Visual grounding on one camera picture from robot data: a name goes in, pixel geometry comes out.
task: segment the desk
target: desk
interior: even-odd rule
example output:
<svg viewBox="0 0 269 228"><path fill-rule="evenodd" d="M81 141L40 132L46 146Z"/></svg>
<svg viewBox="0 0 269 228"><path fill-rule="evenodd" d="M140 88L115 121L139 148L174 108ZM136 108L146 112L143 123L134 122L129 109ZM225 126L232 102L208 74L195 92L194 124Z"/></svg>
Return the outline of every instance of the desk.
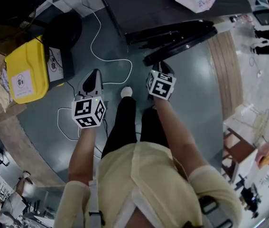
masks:
<svg viewBox="0 0 269 228"><path fill-rule="evenodd" d="M182 22L251 12L247 0L216 0L210 10L194 13L175 0L103 0L124 34Z"/></svg>
<svg viewBox="0 0 269 228"><path fill-rule="evenodd" d="M234 181L233 183L238 183L242 177L247 177L251 171L251 168L253 167L253 164L255 163L255 158L258 153L258 150L256 149L253 153L251 153L245 160L243 160L241 163L236 164L236 171L234 172Z"/></svg>

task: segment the wooden panel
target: wooden panel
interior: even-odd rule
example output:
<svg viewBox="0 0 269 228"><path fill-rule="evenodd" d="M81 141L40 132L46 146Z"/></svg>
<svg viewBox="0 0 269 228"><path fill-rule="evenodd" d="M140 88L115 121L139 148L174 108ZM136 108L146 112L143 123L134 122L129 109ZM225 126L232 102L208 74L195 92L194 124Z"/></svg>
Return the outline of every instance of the wooden panel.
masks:
<svg viewBox="0 0 269 228"><path fill-rule="evenodd" d="M0 123L12 116L17 116L19 113L26 110L26 108L26 104L14 104L13 106L9 107L5 113L0 114Z"/></svg>
<svg viewBox="0 0 269 228"><path fill-rule="evenodd" d="M65 185L34 148L15 116L0 123L0 139L17 165L31 173L30 178L36 186Z"/></svg>
<svg viewBox="0 0 269 228"><path fill-rule="evenodd" d="M223 119L235 113L235 109L243 103L241 72L231 33L224 32L209 39L213 65L217 74Z"/></svg>

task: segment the white sock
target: white sock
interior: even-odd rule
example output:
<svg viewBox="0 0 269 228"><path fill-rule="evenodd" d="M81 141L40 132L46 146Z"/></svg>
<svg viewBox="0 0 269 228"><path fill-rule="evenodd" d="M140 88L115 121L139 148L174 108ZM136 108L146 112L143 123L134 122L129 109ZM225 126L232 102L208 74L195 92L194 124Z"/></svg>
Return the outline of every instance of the white sock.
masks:
<svg viewBox="0 0 269 228"><path fill-rule="evenodd" d="M27 177L31 176L31 174L30 174L29 172L27 172L27 171L24 171L24 172L22 173L22 176L23 176L24 178L27 178Z"/></svg>
<svg viewBox="0 0 269 228"><path fill-rule="evenodd" d="M131 87L126 86L121 90L121 97L124 98L126 96L132 96Z"/></svg>

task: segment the wooden chair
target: wooden chair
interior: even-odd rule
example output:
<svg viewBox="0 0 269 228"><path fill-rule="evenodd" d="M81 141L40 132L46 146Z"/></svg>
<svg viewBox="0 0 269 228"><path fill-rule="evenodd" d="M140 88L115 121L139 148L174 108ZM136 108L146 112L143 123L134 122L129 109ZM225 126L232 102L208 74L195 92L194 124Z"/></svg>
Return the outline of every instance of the wooden chair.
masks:
<svg viewBox="0 0 269 228"><path fill-rule="evenodd" d="M230 167L227 167L222 163L222 169L230 178L230 183L237 183L241 180L239 175L245 178L250 172L258 150L231 128L228 128L228 131L229 133L225 135L224 140L229 138L231 135L234 135L239 139L239 141L230 148L224 144L224 150L228 154L223 157L223 161L229 158L232 160L232 164Z"/></svg>

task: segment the shoe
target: shoe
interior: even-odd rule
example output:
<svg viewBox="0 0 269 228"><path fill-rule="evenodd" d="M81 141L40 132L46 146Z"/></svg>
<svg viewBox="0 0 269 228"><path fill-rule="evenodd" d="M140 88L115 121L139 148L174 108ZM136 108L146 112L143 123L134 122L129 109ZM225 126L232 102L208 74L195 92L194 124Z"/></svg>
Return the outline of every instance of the shoe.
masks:
<svg viewBox="0 0 269 228"><path fill-rule="evenodd" d="M153 65L152 70L174 77L173 69L166 62L163 61Z"/></svg>
<svg viewBox="0 0 269 228"><path fill-rule="evenodd" d="M102 75L99 69L88 73L78 84L75 101L85 98L102 96Z"/></svg>
<svg viewBox="0 0 269 228"><path fill-rule="evenodd" d="M28 171L24 171L24 172L22 173L22 176L23 176L24 178L27 178L27 177L31 176L31 174L30 174L30 172L28 172Z"/></svg>
<svg viewBox="0 0 269 228"><path fill-rule="evenodd" d="M132 93L133 93L133 91L132 91L131 87L126 86L121 90L121 98L124 98L127 96L131 97Z"/></svg>
<svg viewBox="0 0 269 228"><path fill-rule="evenodd" d="M244 54L256 54L256 49L247 45L241 45L241 52Z"/></svg>

